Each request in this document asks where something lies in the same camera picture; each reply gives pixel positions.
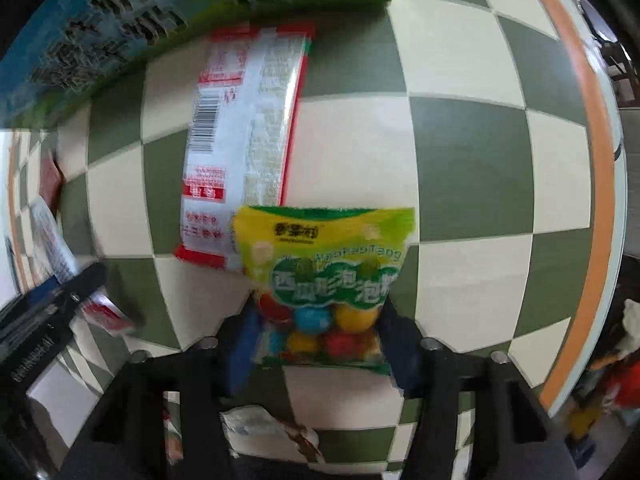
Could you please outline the white red sauce packet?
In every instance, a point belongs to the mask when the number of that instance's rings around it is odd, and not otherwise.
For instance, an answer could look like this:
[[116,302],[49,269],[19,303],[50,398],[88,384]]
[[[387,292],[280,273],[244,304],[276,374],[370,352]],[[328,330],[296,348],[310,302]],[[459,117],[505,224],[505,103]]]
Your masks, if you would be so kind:
[[[62,237],[49,206],[41,196],[30,206],[30,214],[36,256],[61,283],[79,275],[81,267]],[[81,310],[88,322],[111,335],[128,334],[134,330],[134,322],[115,306],[102,289],[85,300],[81,304]]]

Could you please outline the open cardboard box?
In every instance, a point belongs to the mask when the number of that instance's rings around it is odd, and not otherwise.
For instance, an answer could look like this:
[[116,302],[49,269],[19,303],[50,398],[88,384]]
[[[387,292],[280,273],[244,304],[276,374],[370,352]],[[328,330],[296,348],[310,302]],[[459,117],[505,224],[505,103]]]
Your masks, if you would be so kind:
[[50,126],[129,65],[220,24],[386,1],[43,0],[1,55],[1,125]]

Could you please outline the long red white wrapper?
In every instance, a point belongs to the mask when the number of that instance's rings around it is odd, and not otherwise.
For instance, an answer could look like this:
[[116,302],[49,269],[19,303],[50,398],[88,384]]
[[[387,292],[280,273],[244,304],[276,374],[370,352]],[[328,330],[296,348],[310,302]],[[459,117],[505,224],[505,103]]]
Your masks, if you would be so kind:
[[177,258],[240,270],[235,214],[282,204],[313,36],[309,23],[213,32],[186,138]]

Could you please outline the green gumball candy bag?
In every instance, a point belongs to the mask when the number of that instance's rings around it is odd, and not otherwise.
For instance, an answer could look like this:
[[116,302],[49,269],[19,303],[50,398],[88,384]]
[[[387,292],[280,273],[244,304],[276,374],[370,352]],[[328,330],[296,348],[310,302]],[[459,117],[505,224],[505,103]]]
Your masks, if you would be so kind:
[[232,226],[265,321],[262,365],[388,374],[376,323],[406,260],[413,208],[243,206]]

